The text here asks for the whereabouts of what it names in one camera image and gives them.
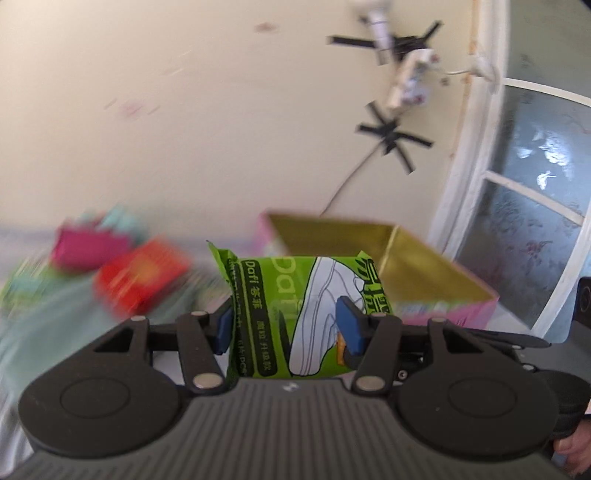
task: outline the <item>red package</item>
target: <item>red package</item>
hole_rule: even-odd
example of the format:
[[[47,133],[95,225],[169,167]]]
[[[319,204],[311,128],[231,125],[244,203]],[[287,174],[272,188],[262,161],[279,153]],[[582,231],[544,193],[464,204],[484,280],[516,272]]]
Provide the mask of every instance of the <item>red package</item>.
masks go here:
[[[150,311],[182,281],[190,258],[155,239],[101,267],[95,289],[126,318]]]

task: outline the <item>human hand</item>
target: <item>human hand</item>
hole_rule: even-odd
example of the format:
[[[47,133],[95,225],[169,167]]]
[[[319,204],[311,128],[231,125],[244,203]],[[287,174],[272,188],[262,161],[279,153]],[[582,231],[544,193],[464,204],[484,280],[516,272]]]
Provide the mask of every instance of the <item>human hand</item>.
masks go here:
[[[583,420],[570,437],[555,440],[554,451],[566,455],[564,469],[575,476],[591,466],[591,420]]]

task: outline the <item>wall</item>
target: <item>wall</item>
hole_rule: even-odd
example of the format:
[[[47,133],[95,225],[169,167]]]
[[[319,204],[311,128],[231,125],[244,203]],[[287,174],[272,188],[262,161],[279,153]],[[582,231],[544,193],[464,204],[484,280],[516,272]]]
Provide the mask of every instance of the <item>wall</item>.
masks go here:
[[[466,65],[472,0],[398,0],[398,34],[445,26],[442,66]],[[354,134],[391,66],[327,46],[367,36],[345,0],[2,0],[0,221],[52,227],[117,201],[175,235],[249,235],[267,207],[319,212],[375,140]],[[404,129],[406,176],[376,157],[333,213],[424,236],[453,152],[465,84],[431,75]]]

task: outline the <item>window pane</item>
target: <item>window pane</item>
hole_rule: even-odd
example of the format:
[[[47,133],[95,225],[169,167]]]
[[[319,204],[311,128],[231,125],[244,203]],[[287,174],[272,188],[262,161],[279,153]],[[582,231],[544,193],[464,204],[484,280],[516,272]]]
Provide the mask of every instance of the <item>window pane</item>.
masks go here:
[[[591,196],[591,108],[507,87],[491,170],[584,215]]]
[[[591,97],[590,24],[580,0],[511,0],[507,76]]]
[[[585,261],[583,268],[581,269],[580,277],[591,277],[591,254],[587,256],[587,260]],[[564,342],[566,337],[569,335],[570,331],[570,322],[573,320],[573,312],[574,312],[574,301],[577,296],[577,285],[579,281],[577,279],[576,283],[572,291],[570,292],[569,297],[566,299],[562,310],[556,317],[556,320],[548,330],[545,338],[549,342],[559,343]]]
[[[487,182],[457,260],[531,327],[562,275],[579,230],[558,213]]]

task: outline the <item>wet wipes package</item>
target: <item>wet wipes package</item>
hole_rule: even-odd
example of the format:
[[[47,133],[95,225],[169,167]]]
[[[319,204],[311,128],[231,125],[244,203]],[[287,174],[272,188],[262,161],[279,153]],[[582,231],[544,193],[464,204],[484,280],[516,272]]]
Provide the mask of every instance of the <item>wet wipes package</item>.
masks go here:
[[[210,244],[232,288],[230,365],[242,377],[332,377],[349,371],[336,301],[363,312],[391,311],[374,261],[357,257],[239,259]]]

